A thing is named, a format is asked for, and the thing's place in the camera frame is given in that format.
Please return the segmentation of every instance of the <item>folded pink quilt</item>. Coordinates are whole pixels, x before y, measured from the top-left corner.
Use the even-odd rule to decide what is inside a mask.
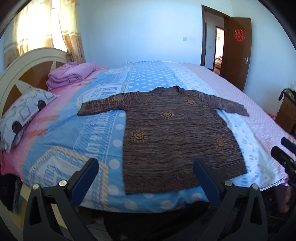
[[[48,74],[49,79],[46,85],[49,90],[82,81],[96,69],[96,65],[93,63],[77,65],[76,62],[73,62],[66,63],[65,65]]]

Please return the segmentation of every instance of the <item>pink bedspread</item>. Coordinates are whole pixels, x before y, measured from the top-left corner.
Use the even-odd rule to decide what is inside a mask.
[[[270,151],[273,146],[278,146],[292,158],[295,158],[293,157],[293,154],[281,144],[281,138],[286,137],[290,141],[296,143],[295,139],[276,124],[274,120],[245,93],[241,92],[224,78],[214,74],[203,66],[188,63],[182,63],[182,65],[197,74],[203,81],[211,86],[220,97],[238,102],[245,106],[250,117],[243,118],[270,159],[275,162],[280,178],[286,178],[287,174],[285,173],[284,168],[271,157]]]

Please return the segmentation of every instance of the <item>pillow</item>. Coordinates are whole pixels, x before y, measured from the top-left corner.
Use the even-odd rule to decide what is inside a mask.
[[[27,124],[33,117],[55,98],[57,95],[35,88],[13,103],[0,120],[0,136],[7,152],[20,142]]]
[[[5,150],[5,145],[2,140],[0,140],[0,151]]]

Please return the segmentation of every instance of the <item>sweater sleeve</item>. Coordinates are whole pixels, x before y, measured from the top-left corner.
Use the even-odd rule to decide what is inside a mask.
[[[137,100],[137,92],[121,93],[105,99],[91,100],[82,104],[77,115],[95,115],[109,110],[126,110]]]
[[[214,95],[207,95],[199,91],[197,97],[212,108],[224,110],[228,113],[237,113],[239,115],[250,116],[245,107],[237,102],[226,100]]]

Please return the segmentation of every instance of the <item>bedside table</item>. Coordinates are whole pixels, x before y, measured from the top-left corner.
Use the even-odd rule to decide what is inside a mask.
[[[286,93],[284,93],[283,103],[274,121],[289,134],[293,132],[296,125],[296,103]]]

